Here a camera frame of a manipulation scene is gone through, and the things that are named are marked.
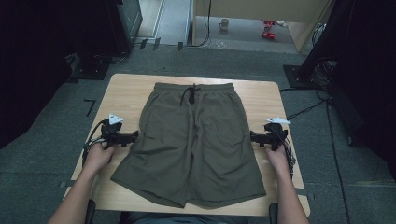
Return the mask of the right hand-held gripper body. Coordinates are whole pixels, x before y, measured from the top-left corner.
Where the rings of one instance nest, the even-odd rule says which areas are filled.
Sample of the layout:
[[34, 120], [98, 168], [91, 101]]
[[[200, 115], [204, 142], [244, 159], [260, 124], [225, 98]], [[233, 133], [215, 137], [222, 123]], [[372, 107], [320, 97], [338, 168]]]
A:
[[272, 150], [277, 150], [280, 145], [283, 145], [288, 137], [289, 131], [283, 129], [283, 124], [290, 124], [287, 119], [280, 117], [267, 119], [267, 124], [264, 125], [264, 130], [272, 137]]

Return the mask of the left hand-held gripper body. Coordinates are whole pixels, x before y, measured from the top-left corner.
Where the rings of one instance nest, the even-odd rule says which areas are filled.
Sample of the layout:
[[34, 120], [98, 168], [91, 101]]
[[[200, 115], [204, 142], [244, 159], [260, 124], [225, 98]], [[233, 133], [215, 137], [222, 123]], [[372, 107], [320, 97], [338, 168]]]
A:
[[109, 114], [107, 119], [104, 119], [104, 124], [101, 128], [101, 137], [106, 142], [105, 149], [113, 145], [119, 145], [122, 141], [127, 141], [125, 134], [120, 133], [122, 122], [121, 118], [115, 114]]

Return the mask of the olive green shorts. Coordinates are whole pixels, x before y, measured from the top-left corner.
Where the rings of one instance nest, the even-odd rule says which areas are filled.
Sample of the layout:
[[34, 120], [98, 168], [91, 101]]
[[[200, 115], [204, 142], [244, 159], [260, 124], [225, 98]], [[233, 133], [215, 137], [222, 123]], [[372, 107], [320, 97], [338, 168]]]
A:
[[158, 83], [112, 181], [166, 206], [222, 207], [265, 195], [233, 84]]

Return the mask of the person's right hand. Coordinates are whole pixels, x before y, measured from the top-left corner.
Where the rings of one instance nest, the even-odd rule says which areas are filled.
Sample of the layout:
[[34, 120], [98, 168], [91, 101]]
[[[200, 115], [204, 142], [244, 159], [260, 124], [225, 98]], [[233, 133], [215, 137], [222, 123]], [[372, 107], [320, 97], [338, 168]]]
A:
[[278, 175], [288, 175], [290, 173], [285, 148], [283, 146], [279, 146], [277, 150], [267, 148], [265, 151], [269, 162], [272, 164]]

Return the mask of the person's left hand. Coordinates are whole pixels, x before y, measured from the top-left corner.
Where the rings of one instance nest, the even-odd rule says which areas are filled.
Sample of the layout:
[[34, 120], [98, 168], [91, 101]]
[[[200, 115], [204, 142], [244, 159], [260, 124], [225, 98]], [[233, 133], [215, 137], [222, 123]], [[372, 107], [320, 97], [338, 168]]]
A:
[[83, 165], [83, 173], [95, 176], [110, 162], [116, 149], [116, 147], [104, 148], [101, 143], [94, 143]]

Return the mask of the person's lap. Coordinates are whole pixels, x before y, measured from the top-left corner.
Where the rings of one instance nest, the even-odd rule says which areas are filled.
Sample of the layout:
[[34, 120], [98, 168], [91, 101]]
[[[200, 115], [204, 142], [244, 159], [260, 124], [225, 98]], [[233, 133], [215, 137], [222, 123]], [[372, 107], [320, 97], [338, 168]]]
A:
[[248, 224], [248, 217], [123, 212], [120, 224]]

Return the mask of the red tool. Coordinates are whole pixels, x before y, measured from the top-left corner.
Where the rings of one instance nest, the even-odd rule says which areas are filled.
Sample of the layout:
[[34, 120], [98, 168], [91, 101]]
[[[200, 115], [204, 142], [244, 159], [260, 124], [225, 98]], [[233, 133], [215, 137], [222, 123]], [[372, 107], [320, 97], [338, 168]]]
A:
[[264, 31], [262, 33], [262, 37], [268, 39], [274, 39], [276, 35], [274, 33], [271, 33], [270, 30], [276, 24], [276, 22], [264, 20], [262, 23], [264, 25]]

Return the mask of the black cabinet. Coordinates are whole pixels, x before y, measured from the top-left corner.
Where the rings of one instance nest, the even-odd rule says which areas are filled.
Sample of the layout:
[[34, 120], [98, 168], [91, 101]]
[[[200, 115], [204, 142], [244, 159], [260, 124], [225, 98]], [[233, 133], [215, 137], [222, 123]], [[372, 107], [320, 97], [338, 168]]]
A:
[[129, 53], [143, 21], [139, 0], [106, 0], [117, 53]]

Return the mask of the black stand base plate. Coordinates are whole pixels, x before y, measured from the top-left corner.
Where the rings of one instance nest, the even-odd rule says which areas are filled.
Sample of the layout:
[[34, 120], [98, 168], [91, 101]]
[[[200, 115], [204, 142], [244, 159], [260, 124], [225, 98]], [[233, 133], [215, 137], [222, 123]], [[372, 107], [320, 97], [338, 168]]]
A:
[[78, 56], [78, 63], [70, 77], [73, 79], [104, 80], [108, 67], [108, 64], [97, 62], [92, 55]]
[[299, 65], [284, 65], [283, 66], [285, 75], [289, 82], [289, 85], [293, 89], [304, 89], [313, 90], [318, 87], [316, 83], [311, 80], [303, 79], [299, 75], [300, 66]]

